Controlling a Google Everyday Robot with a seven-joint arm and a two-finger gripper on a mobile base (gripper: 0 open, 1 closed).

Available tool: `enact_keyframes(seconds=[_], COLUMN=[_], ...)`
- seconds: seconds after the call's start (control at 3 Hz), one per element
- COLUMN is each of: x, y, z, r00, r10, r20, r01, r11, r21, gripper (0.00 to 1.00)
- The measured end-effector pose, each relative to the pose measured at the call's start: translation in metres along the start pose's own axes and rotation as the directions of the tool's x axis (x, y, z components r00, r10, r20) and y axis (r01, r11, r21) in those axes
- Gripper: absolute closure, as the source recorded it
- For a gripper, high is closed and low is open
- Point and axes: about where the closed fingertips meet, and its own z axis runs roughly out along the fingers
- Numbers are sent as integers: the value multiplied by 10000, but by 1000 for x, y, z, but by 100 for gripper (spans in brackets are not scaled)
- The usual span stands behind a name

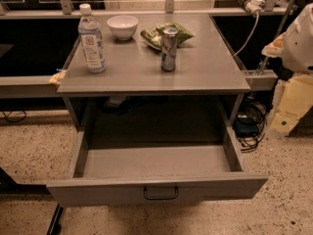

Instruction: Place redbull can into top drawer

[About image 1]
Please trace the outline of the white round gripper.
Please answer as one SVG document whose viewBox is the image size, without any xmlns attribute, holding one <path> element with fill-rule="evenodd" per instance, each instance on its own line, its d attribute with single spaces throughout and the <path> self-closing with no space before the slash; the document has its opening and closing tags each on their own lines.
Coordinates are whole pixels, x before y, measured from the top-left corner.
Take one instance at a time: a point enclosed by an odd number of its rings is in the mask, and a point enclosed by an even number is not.
<svg viewBox="0 0 313 235">
<path fill-rule="evenodd" d="M 293 72 L 313 73 L 313 3 L 306 5 L 280 34 L 266 45 L 261 54 L 282 58 L 283 66 Z M 270 129 L 288 135 L 313 107 L 313 76 L 294 75 L 278 80 L 270 113 Z"/>
</svg>

